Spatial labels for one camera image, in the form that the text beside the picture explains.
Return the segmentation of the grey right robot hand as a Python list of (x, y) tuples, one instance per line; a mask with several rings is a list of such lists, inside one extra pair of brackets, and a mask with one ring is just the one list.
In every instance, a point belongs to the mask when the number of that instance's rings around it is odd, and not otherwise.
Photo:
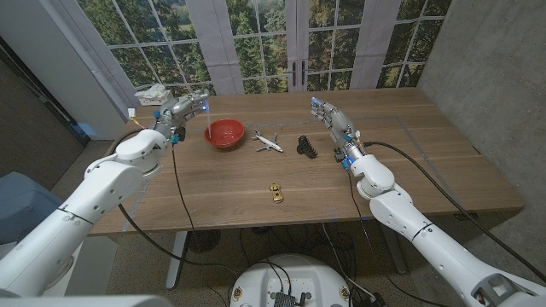
[(327, 101), (312, 97), (311, 114), (323, 122), (330, 131), (330, 136), (336, 144), (334, 157), (345, 170), (365, 155), (359, 141), (360, 131), (355, 129), (352, 120), (345, 112)]

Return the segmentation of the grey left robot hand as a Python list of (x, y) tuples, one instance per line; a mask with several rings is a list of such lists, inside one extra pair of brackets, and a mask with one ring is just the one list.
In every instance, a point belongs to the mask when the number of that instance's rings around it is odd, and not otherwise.
[(154, 112), (155, 123), (151, 129), (167, 139), (175, 137), (178, 142), (183, 142), (187, 122), (208, 109), (208, 97), (208, 90), (196, 90), (187, 96), (169, 99)]

